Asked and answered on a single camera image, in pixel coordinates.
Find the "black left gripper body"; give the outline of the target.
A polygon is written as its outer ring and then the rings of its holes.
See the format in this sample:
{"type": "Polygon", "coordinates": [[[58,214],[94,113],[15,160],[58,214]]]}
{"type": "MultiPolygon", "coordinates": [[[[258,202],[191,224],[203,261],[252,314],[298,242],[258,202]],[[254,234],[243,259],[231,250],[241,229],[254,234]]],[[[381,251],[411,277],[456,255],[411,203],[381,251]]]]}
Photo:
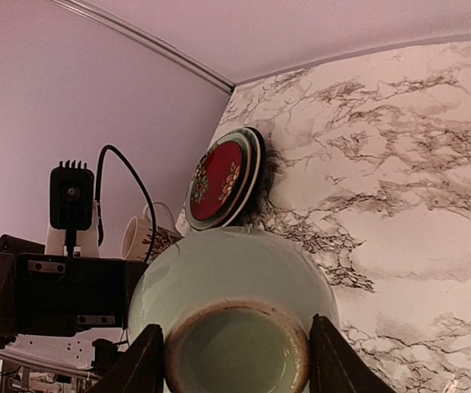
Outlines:
{"type": "Polygon", "coordinates": [[[45,247],[0,237],[0,337],[72,337],[126,328],[143,261],[48,255],[45,247]]]}

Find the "red green leaf plate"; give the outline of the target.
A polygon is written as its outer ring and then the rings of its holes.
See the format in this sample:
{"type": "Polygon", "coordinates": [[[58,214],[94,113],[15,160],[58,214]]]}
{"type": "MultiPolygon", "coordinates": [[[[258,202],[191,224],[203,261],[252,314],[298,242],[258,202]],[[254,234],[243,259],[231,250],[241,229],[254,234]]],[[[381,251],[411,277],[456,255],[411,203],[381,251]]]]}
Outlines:
{"type": "Polygon", "coordinates": [[[228,197],[228,206],[221,207],[221,212],[206,221],[205,228],[219,228],[235,224],[243,216],[252,194],[260,181],[265,161],[265,142],[259,131],[252,127],[235,129],[215,142],[236,142],[242,148],[242,179],[235,181],[235,197],[228,197]]]}

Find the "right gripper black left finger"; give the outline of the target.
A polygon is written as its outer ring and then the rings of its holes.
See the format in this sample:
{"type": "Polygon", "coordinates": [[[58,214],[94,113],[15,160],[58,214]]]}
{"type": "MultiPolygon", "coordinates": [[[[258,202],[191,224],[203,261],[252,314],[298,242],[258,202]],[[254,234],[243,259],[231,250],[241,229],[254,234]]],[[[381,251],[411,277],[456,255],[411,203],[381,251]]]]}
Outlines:
{"type": "Polygon", "coordinates": [[[95,386],[95,393],[155,393],[164,390],[164,336],[148,324],[95,386]]]}

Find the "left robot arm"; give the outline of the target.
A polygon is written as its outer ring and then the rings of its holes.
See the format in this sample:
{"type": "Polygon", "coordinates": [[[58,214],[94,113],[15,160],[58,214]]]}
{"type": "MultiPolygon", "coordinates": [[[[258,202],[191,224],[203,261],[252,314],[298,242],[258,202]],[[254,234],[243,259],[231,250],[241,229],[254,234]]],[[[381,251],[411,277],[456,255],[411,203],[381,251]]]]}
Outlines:
{"type": "Polygon", "coordinates": [[[97,380],[119,363],[142,261],[48,255],[0,237],[0,359],[97,380]]]}

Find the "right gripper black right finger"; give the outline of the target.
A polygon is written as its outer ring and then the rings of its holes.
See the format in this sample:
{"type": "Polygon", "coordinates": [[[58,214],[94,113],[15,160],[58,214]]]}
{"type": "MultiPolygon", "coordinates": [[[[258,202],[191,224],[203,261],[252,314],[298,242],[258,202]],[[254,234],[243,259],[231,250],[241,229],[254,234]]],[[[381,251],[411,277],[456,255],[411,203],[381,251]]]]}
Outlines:
{"type": "Polygon", "coordinates": [[[394,393],[347,343],[326,316],[310,328],[311,393],[394,393]]]}

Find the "pale green flower plate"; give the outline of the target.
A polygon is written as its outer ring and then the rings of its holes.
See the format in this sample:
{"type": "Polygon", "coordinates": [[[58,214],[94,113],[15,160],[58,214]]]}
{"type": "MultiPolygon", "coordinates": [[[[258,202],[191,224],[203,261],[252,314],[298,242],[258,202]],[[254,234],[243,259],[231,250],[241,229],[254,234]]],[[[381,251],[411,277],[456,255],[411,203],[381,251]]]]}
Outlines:
{"type": "Polygon", "coordinates": [[[250,165],[251,145],[242,133],[228,133],[213,143],[187,190],[185,215],[193,229],[220,225],[241,194],[250,165]]]}

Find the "dark red flower plate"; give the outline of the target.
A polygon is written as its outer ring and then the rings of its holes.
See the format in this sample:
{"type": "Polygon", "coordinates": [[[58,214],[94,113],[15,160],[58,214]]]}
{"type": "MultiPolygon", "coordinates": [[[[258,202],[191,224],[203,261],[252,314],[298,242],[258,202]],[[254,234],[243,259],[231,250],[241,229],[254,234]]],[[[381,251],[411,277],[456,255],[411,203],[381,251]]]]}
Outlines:
{"type": "Polygon", "coordinates": [[[215,145],[196,168],[190,196],[191,216],[204,221],[229,199],[242,168],[242,148],[233,141],[215,145]]]}

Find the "pale green flower bowl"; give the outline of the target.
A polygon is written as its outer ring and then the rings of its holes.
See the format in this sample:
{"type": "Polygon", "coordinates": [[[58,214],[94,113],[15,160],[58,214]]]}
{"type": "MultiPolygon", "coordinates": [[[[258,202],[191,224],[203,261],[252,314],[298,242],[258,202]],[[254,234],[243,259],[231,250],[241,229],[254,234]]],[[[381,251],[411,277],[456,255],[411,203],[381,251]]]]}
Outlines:
{"type": "Polygon", "coordinates": [[[186,236],[158,256],[129,304],[129,338],[154,323],[166,392],[305,392],[313,317],[338,323],[322,269],[259,229],[186,236]]]}

